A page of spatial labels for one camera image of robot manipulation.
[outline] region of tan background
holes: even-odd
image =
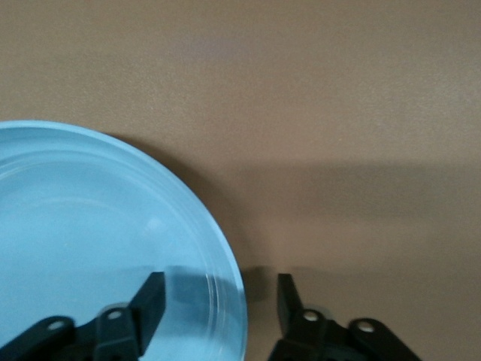
[[[0,119],[75,123],[213,212],[250,307],[274,276],[425,360],[481,359],[481,2],[0,2]]]

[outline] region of light blue dish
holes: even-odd
[[[145,361],[238,361],[247,312],[224,235],[164,166],[62,123],[0,122],[0,346],[52,315],[79,326],[164,271]]]

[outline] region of screw hole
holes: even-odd
[[[110,312],[108,315],[107,315],[107,318],[109,320],[115,320],[116,318],[119,318],[120,316],[122,316],[122,312],[120,311],[112,311]]]
[[[319,316],[316,312],[309,310],[304,312],[304,318],[310,322],[315,322],[319,319]]]
[[[47,329],[49,331],[55,331],[56,329],[62,328],[64,325],[65,325],[65,322],[63,321],[54,321],[47,326]]]
[[[358,328],[363,332],[367,332],[367,333],[374,332],[374,326],[367,321],[360,321],[358,323]]]

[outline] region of brown table surface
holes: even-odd
[[[178,174],[244,273],[425,360],[481,358],[481,2],[0,2],[0,119],[127,140]]]

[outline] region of black plastic part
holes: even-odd
[[[304,308],[291,275],[278,277],[277,312],[283,338],[269,361],[421,361],[379,321],[354,320],[345,329]]]
[[[0,349],[1,361],[41,359],[52,348],[74,339],[74,321],[69,317],[48,317],[27,329]]]
[[[289,274],[277,276],[277,315],[283,335],[289,331],[295,315],[304,309],[301,297],[295,288],[294,279]]]
[[[69,317],[48,317],[0,348],[0,361],[137,361],[164,311],[164,274],[154,272],[126,307],[77,328]]]
[[[363,331],[359,325],[372,326],[370,332]],[[386,325],[371,318],[359,318],[349,324],[358,347],[374,359],[382,361],[421,361]]]
[[[135,326],[128,308],[112,308],[97,317],[93,361],[137,361],[138,356]]]
[[[129,304],[137,333],[138,353],[141,356],[165,311],[165,292],[159,290],[165,290],[165,276],[161,272],[152,273]]]

